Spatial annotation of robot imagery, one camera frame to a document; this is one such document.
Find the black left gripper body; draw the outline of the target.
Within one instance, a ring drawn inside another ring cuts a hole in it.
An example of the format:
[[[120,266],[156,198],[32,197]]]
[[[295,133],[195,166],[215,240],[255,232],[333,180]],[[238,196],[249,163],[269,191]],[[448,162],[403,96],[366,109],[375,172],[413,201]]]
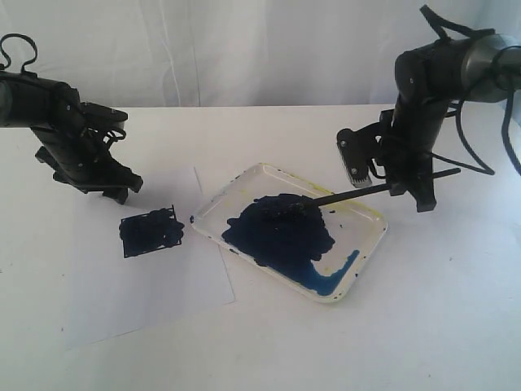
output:
[[[56,182],[82,193],[118,187],[117,170],[129,169],[112,157],[113,143],[104,143],[87,128],[81,105],[54,106],[46,123],[33,126],[31,131],[42,143],[36,159],[54,170]]]

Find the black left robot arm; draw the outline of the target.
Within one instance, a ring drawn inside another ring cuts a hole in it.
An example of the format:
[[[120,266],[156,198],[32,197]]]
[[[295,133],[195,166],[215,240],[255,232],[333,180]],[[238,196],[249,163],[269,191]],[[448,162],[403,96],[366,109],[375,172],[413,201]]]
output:
[[[126,137],[128,114],[80,100],[77,89],[30,72],[1,72],[1,127],[29,128],[42,144],[36,159],[56,182],[124,204],[142,177],[119,163],[111,146]]]

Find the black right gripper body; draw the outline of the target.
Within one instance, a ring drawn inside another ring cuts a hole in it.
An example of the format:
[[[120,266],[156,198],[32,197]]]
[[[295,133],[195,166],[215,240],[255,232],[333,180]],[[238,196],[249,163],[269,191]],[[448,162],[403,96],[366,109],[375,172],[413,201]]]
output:
[[[387,182],[432,177],[431,152],[448,109],[447,99],[397,98],[391,128],[382,141]]]

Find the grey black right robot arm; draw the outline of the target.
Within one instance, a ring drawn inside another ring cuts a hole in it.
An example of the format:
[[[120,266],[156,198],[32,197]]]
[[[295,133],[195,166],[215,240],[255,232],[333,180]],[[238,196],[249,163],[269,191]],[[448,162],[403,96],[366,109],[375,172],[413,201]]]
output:
[[[419,212],[436,206],[432,148],[452,102],[498,103],[520,88],[520,45],[492,34],[439,39],[405,51],[394,68],[398,97],[383,137],[391,195],[410,193]]]

